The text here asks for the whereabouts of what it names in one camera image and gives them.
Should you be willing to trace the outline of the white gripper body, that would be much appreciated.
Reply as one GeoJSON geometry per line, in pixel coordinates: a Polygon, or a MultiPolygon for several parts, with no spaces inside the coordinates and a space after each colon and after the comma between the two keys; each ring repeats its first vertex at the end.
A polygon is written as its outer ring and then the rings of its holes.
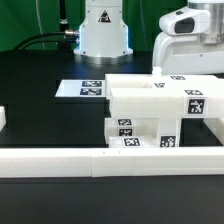
{"type": "Polygon", "coordinates": [[[224,73],[224,0],[187,0],[162,16],[152,57],[153,73],[224,73]]]}

